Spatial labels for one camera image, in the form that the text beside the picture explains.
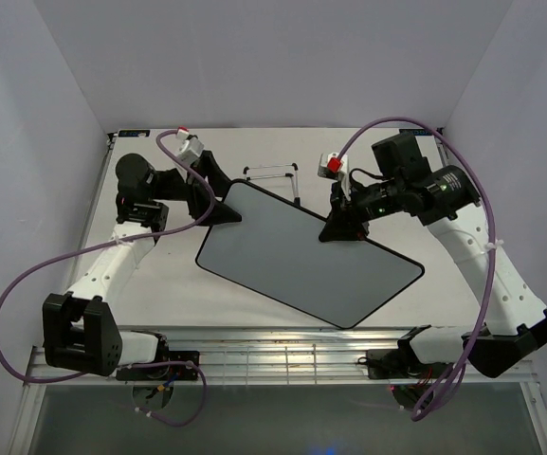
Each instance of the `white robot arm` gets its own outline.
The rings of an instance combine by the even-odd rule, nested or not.
[[[230,180],[197,136],[179,128],[182,145],[175,155],[207,178],[216,195],[227,190]],[[111,246],[62,295],[50,294],[43,305],[46,362],[84,373],[109,375],[119,366],[156,363],[168,359],[164,336],[118,330],[113,317],[116,302],[140,261],[164,233],[168,207],[157,199],[186,201],[194,219],[210,205],[206,190],[184,169],[156,171],[142,156],[123,156],[117,166],[117,224]],[[216,201],[200,226],[241,221],[241,216]]]
[[[323,156],[318,174],[337,181],[332,211],[319,239],[361,240],[368,223],[398,211],[419,218],[444,246],[481,302],[488,270],[488,251],[496,248],[496,267],[484,329],[478,334],[470,363],[497,377],[547,343],[547,307],[529,288],[507,257],[502,242],[488,243],[483,207],[468,176],[455,166],[433,172],[413,135],[404,133],[373,145],[381,183],[365,187],[351,178],[347,156]],[[451,364],[463,354],[473,327],[416,327],[393,353],[406,369]]]

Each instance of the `metal rack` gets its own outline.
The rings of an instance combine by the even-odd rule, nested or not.
[[[262,174],[262,175],[248,175],[248,173],[254,171],[254,170],[262,170],[262,169],[279,169],[279,168],[292,168],[294,170],[294,173],[268,173],[268,174]],[[296,206],[301,205],[301,197],[299,196],[299,166],[296,163],[288,163],[288,164],[270,164],[270,165],[260,165],[260,166],[252,166],[244,167],[244,179],[246,181],[250,180],[264,180],[269,178],[289,178],[290,179],[290,185],[292,186],[292,194],[294,196],[294,204]]]
[[[369,349],[396,347],[397,339],[407,330],[332,329],[157,329],[168,338],[175,351],[197,350],[201,367],[214,386],[324,385],[324,384],[409,384],[411,379],[368,378],[357,359]],[[46,365],[43,349],[35,349],[29,373],[37,377],[61,375]],[[528,382],[534,373],[531,362],[524,361],[498,379],[467,368],[465,382]],[[64,385],[126,385],[114,378],[86,375]]]

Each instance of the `purple cable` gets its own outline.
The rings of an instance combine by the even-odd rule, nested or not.
[[[214,210],[214,203],[216,202],[216,195],[214,194],[214,190],[211,188],[211,186],[208,184],[208,182],[199,173],[197,173],[196,171],[191,169],[189,166],[187,166],[185,163],[183,163],[180,159],[176,158],[173,155],[173,153],[170,152],[170,150],[168,150],[166,148],[166,146],[164,146],[163,143],[161,142],[161,139],[163,139],[164,137],[175,135],[176,131],[177,130],[164,131],[159,136],[157,136],[157,138],[155,139],[155,142],[157,143],[157,146],[161,149],[161,151],[164,154],[166,154],[175,164],[177,164],[178,166],[183,168],[185,171],[187,171],[187,173],[192,175],[200,183],[200,185],[204,186],[204,188],[208,191],[208,194],[210,195],[210,205],[208,206],[208,209],[206,210],[206,212],[202,216],[197,218],[192,223],[189,223],[189,224],[187,224],[183,227],[176,227],[174,229],[164,230],[164,231],[161,231],[161,232],[131,235],[131,236],[125,237],[123,239],[124,242],[132,242],[134,240],[147,239],[147,238],[150,238],[150,237],[160,237],[160,236],[163,237],[165,235],[172,235],[172,234],[176,234],[178,232],[183,232],[185,230],[191,229],[191,228],[199,225],[202,221],[204,221],[206,218],[208,218],[208,216]],[[16,277],[8,285],[8,287],[4,290],[3,294],[0,297],[0,313],[1,313],[1,308],[3,307],[4,302],[6,301],[6,299],[9,296],[9,293],[14,289],[14,287],[16,287],[22,280],[24,280],[26,277],[33,274],[37,270],[40,270],[44,267],[47,267],[48,265],[59,263],[60,261],[64,261],[66,259],[76,258],[76,257],[81,256],[81,255],[86,254],[86,253],[91,253],[93,251],[98,251],[99,249],[108,248],[109,246],[115,246],[116,244],[117,243],[115,241],[111,241],[111,242],[105,242],[105,243],[94,245],[94,246],[89,246],[87,248],[80,249],[79,251],[73,251],[71,253],[62,254],[62,255],[57,256],[55,258],[48,259],[47,261],[43,261],[42,263],[34,265],[30,269],[28,269],[28,270],[24,271],[23,273],[21,273],[18,277]],[[42,378],[38,378],[38,377],[27,376],[25,374],[22,374],[20,372],[17,372],[16,370],[14,370],[14,368],[9,364],[8,360],[4,357],[4,354],[1,351],[1,346],[0,346],[0,363],[4,367],[4,369],[9,374],[14,376],[16,379],[19,379],[19,380],[24,381],[24,382],[28,382],[30,384],[53,384],[53,383],[56,383],[56,382],[63,382],[63,381],[69,380],[69,379],[75,379],[76,377],[80,377],[80,376],[83,376],[85,374],[85,373],[73,373],[73,374],[69,374],[67,376],[52,377],[52,378],[48,378],[48,379],[42,379]]]
[[[349,141],[345,144],[345,146],[342,148],[340,153],[338,154],[338,159],[341,159],[346,153],[347,150],[349,150],[349,147],[353,145],[353,143],[357,140],[358,137],[360,137],[364,132],[369,130],[370,128],[375,127],[376,125],[380,125],[381,123],[388,123],[390,121],[397,122],[406,122],[406,123],[412,123],[414,125],[417,125],[424,130],[428,131],[432,135],[434,135],[437,139],[442,142],[456,157],[456,159],[461,163],[463,168],[465,168],[465,171],[468,173],[469,177],[471,178],[471,181],[477,188],[478,192],[480,193],[480,196],[482,197],[482,203],[483,203],[483,209],[485,211],[485,217],[488,223],[488,242],[491,244],[495,244],[497,240],[497,234],[496,234],[496,225],[494,223],[494,214],[492,213],[492,206],[490,205],[490,200],[488,199],[488,196],[483,189],[482,182],[480,182],[480,179],[477,177],[477,175],[473,172],[471,167],[466,162],[465,158],[454,148],[452,144],[450,144],[445,137],[440,135],[437,131],[435,131],[430,126],[426,125],[425,123],[415,120],[414,118],[409,117],[384,117],[379,118],[378,120],[371,121],[367,125],[361,127],[354,135],[351,136]],[[427,392],[421,396],[421,398],[416,402],[416,405],[414,407],[414,411],[412,412],[411,419],[414,422],[418,422],[419,420],[424,419],[427,417],[432,411],[438,410],[440,407],[445,405],[447,401],[449,401],[452,396],[456,393],[458,390],[458,387],[463,382],[463,377],[465,376],[465,366],[466,362],[469,358],[469,354],[471,354],[471,351],[473,350],[473,346],[475,345],[475,342],[477,340],[478,334],[482,330],[483,324],[485,322],[485,313],[488,310],[488,304],[490,302],[490,294],[492,293],[492,282],[494,280],[494,270],[495,270],[495,264],[496,264],[496,249],[491,248],[488,251],[488,271],[486,274],[485,279],[485,287],[483,288],[483,296],[482,296],[482,303],[480,305],[480,313],[478,314],[478,317],[475,321],[475,324],[473,326],[473,331],[471,332],[471,335],[469,336],[469,339],[465,345],[465,348],[463,349],[463,353],[457,360],[457,362],[452,366],[448,366],[448,368],[440,375],[440,377],[437,378],[437,380],[431,385],[431,387],[428,388]],[[448,390],[452,383],[454,382],[454,379],[460,375],[457,383],[454,385],[454,388],[450,393],[448,393]],[[432,394],[435,393],[433,396],[433,399],[429,403],[428,406],[423,408],[425,404],[425,400]]]
[[[185,420],[183,422],[175,422],[174,420],[171,420],[171,419],[169,419],[168,417],[166,417],[164,415],[152,412],[150,409],[148,409],[144,406],[137,406],[137,409],[140,410],[141,412],[144,412],[147,416],[153,417],[154,419],[158,420],[159,422],[162,422],[166,425],[169,425],[170,427],[180,428],[180,427],[187,426],[193,420],[195,420],[197,418],[197,416],[200,414],[200,412],[202,411],[202,409],[204,408],[204,406],[206,406],[206,397],[208,395],[208,382],[206,381],[206,376],[204,375],[204,372],[202,372],[201,368],[199,368],[193,362],[190,362],[190,361],[189,362],[182,362],[182,361],[179,361],[179,360],[171,360],[171,361],[167,361],[167,362],[158,362],[158,363],[128,365],[128,366],[121,367],[121,368],[122,369],[124,369],[124,368],[134,369],[134,368],[172,367],[172,366],[175,366],[175,365],[182,365],[182,366],[185,366],[187,368],[192,368],[192,369],[197,371],[197,373],[199,374],[199,377],[201,378],[201,381],[202,381],[202,384],[203,384],[203,387],[201,389],[202,390],[201,391],[201,401],[199,402],[199,406],[197,407],[195,412],[192,414],[192,416],[189,417],[187,420]]]

